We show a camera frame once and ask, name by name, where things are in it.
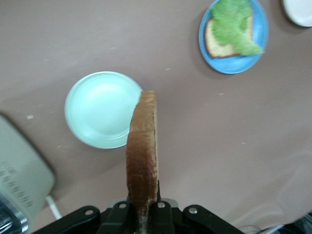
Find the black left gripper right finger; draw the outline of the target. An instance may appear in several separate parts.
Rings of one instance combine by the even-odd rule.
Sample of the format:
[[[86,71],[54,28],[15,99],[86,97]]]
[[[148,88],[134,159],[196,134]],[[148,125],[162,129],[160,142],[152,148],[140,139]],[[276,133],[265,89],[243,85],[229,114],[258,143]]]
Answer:
[[[241,234],[242,231],[200,205],[184,210],[161,199],[157,186],[157,201],[150,207],[150,234]]]

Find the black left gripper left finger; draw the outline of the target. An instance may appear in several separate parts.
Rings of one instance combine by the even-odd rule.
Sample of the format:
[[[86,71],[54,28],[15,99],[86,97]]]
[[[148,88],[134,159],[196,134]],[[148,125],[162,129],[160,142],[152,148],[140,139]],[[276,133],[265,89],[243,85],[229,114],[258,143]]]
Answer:
[[[133,206],[127,200],[100,212],[84,206],[35,231],[36,234],[132,234]]]

